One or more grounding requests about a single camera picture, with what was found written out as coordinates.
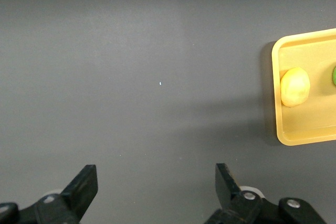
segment yellow potato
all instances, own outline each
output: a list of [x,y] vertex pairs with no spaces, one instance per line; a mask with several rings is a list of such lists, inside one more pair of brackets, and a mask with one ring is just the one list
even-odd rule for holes
[[281,101],[287,107],[294,107],[308,99],[310,81],[302,68],[291,68],[280,82]]

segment gray table surface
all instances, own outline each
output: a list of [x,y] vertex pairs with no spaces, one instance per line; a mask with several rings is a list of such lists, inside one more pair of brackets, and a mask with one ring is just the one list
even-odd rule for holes
[[89,223],[203,223],[216,163],[336,223],[336,141],[275,134],[270,51],[336,0],[0,0],[0,202],[96,164]]

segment screw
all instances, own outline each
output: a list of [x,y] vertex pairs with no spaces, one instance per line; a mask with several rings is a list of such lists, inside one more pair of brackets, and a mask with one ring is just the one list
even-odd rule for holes
[[293,199],[287,200],[287,205],[293,208],[299,208],[301,206],[300,203]]
[[9,209],[9,206],[0,207],[0,214],[2,214],[3,212],[7,211],[8,209]]
[[254,200],[256,198],[256,196],[253,193],[246,192],[246,193],[244,193],[244,198],[248,199],[248,200]]
[[44,200],[43,200],[43,203],[44,204],[48,204],[48,203],[50,203],[50,202],[53,202],[54,201],[54,197],[53,196],[47,196]]

